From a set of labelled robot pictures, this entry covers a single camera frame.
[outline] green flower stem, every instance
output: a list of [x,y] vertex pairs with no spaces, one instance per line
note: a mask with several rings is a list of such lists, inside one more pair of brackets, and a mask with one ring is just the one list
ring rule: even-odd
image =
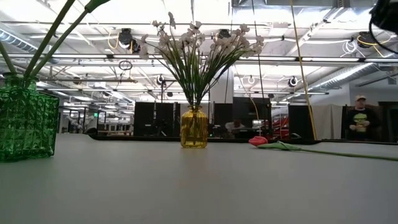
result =
[[258,146],[259,149],[281,149],[283,151],[291,151],[291,152],[312,152],[318,154],[328,154],[334,156],[346,156],[346,157],[357,157],[357,158],[367,158],[367,159],[384,159],[388,161],[398,161],[397,157],[384,157],[384,156],[370,156],[370,155],[362,155],[362,154],[352,154],[352,153],[341,153],[341,152],[327,152],[327,151],[318,151],[318,150],[309,150],[309,149],[302,149],[297,146],[293,146],[291,144],[286,144],[281,141],[277,143],[271,144],[263,144]]
[[50,51],[45,55],[45,57],[40,61],[40,63],[35,67],[35,69],[30,74],[31,77],[35,77],[38,72],[43,68],[43,66],[50,60],[51,56],[55,53],[55,51],[61,46],[62,42],[67,38],[67,36],[72,32],[72,30],[83,20],[83,18],[87,15],[88,11],[85,10],[79,18],[62,34],[62,36],[57,40],[54,46],[50,49]]
[[60,13],[58,14],[57,18],[55,19],[54,23],[52,24],[49,32],[44,37],[43,42],[40,44],[40,46],[37,49],[35,55],[33,56],[32,60],[30,61],[28,67],[26,68],[25,75],[29,75],[30,72],[33,70],[33,68],[35,67],[37,61],[39,61],[39,58],[42,55],[45,47],[47,46],[47,44],[49,44],[51,38],[53,37],[53,35],[57,31],[57,29],[60,26],[63,18],[66,16],[67,12],[72,7],[74,2],[75,2],[75,0],[68,0],[67,3],[65,3],[65,5],[61,9]]
[[6,64],[8,66],[8,69],[10,70],[10,72],[16,73],[17,70],[15,69],[14,65],[12,64],[12,61],[11,61],[10,57],[8,56],[6,49],[4,48],[1,41],[0,41],[0,52],[1,52],[2,57],[4,57],[4,60],[6,61]]

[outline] cap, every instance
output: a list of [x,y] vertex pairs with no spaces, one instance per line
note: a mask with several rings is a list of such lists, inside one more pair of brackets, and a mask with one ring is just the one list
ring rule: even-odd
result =
[[355,96],[355,101],[358,101],[358,100],[366,100],[366,96],[364,96],[364,95]]

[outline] green glass vase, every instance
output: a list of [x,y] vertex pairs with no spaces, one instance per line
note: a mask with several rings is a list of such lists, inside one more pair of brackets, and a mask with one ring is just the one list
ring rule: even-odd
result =
[[59,99],[40,94],[36,78],[5,73],[0,88],[0,162],[54,155]]

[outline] red tulip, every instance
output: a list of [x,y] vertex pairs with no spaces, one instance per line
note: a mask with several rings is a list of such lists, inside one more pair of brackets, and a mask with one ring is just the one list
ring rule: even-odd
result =
[[267,144],[268,140],[262,136],[256,136],[252,139],[249,140],[249,143],[252,144],[253,146],[260,146],[262,144]]

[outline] black cable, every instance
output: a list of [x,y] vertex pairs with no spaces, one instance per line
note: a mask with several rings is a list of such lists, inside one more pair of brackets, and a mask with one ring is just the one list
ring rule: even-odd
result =
[[[251,0],[251,7],[253,9],[253,16],[254,16],[254,30],[256,31],[256,36],[257,36],[257,24],[256,24],[256,14],[254,13],[254,1]],[[261,95],[262,95],[262,104],[263,106],[266,105],[266,99],[264,98],[264,88],[262,85],[262,75],[261,75],[261,62],[260,62],[260,54],[257,54],[258,62],[259,62],[259,71],[260,71],[260,84],[261,84]],[[262,110],[263,116],[264,116],[264,124],[266,123],[266,111],[263,109]]]
[[396,52],[395,50],[392,50],[392,49],[390,49],[390,48],[384,46],[382,43],[380,43],[380,42],[375,38],[375,36],[374,36],[374,34],[373,34],[373,31],[372,31],[373,19],[374,19],[374,18],[373,18],[373,16],[372,16],[371,20],[369,21],[369,33],[370,33],[372,39],[375,41],[375,43],[378,44],[378,46],[380,46],[380,47],[383,48],[384,50],[388,50],[388,51],[390,51],[390,52],[392,52],[392,53],[394,53],[394,54],[398,54],[398,52]]

